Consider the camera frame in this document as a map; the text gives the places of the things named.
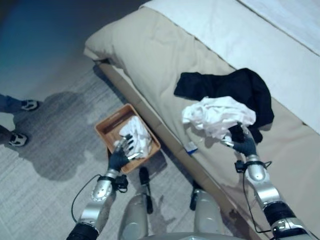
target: bed frame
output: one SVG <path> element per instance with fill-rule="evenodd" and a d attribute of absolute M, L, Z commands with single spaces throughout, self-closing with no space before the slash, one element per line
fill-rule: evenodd
<path fill-rule="evenodd" d="M 144 121 L 150 126 L 153 132 L 166 144 L 174 156 L 184 165 L 193 179 L 214 199 L 220 206 L 222 216 L 227 218 L 246 239 L 266 240 L 269 239 L 265 234 L 256 233 L 250 219 L 245 219 L 241 210 L 237 208 L 223 190 L 207 174 L 206 170 L 188 155 L 183 146 L 174 137 L 171 131 L 162 122 L 161 118 L 152 110 L 152 107 L 139 93 L 139 91 L 129 84 L 110 63 L 99 62 L 98 67 L 103 71 L 113 85 L 125 96 L 134 106 Z"/>

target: person's foot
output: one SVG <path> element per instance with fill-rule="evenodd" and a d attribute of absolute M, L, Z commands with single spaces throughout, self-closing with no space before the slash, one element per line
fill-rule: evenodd
<path fill-rule="evenodd" d="M 9 141 L 9 145 L 14 147 L 22 147 L 27 143 L 27 136 L 21 134 L 21 133 L 15 133 L 12 132 L 12 137 Z"/>
<path fill-rule="evenodd" d="M 21 104 L 21 109 L 25 111 L 33 111 L 39 107 L 39 102 L 36 100 L 24 100 Z"/>

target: jeans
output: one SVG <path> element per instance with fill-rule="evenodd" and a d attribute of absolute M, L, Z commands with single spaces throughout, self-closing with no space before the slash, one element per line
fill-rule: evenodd
<path fill-rule="evenodd" d="M 0 112 L 2 113 L 16 113 L 21 110 L 21 104 L 20 100 L 0 94 Z M 7 144 L 11 137 L 11 131 L 0 125 L 0 145 Z"/>

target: orange basket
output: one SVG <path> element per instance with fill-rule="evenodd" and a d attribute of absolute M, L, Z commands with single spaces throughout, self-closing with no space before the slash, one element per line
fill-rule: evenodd
<path fill-rule="evenodd" d="M 106 119 L 99 122 L 95 125 L 95 130 L 99 134 L 99 136 L 104 141 L 107 149 L 113 153 L 115 150 L 114 142 L 120 140 L 122 137 L 119 135 L 120 129 L 127 124 L 129 119 L 133 116 L 137 116 L 145 128 L 147 129 L 148 133 L 151 136 L 151 151 L 147 157 L 138 158 L 135 160 L 130 161 L 127 165 L 121 168 L 123 173 L 129 173 L 133 169 L 137 168 L 139 165 L 143 164 L 147 160 L 149 160 L 156 152 L 158 152 L 161 148 L 161 145 L 156 138 L 156 136 L 152 133 L 143 119 L 139 116 L 137 111 L 131 104 L 126 104 L 118 111 L 116 111 L 111 116 L 107 117 Z"/>

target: robot leg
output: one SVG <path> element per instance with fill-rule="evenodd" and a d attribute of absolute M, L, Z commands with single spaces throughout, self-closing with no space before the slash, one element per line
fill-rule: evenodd
<path fill-rule="evenodd" d="M 195 233 L 225 233 L 219 205 L 206 191 L 198 187 L 194 188 L 190 208 L 195 210 Z"/>

